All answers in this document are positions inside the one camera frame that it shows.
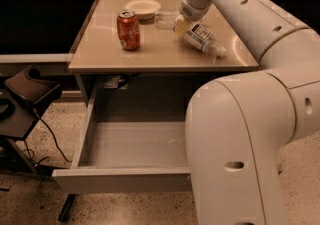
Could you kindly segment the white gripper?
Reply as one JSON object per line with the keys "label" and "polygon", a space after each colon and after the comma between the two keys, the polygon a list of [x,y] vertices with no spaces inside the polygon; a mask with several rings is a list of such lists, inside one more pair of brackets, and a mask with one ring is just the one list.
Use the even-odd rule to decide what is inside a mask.
{"label": "white gripper", "polygon": [[174,23],[174,32],[181,38],[192,26],[192,21],[202,19],[210,8],[209,0],[182,0],[180,10],[182,15],[178,15]]}

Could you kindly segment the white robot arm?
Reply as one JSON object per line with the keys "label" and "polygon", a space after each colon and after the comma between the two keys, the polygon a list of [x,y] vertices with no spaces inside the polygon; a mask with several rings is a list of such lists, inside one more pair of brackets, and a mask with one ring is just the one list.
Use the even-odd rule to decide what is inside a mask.
{"label": "white robot arm", "polygon": [[196,21],[214,5],[260,70],[192,96],[185,141],[199,225],[286,225],[279,148],[319,129],[319,36],[270,0],[182,0]]}

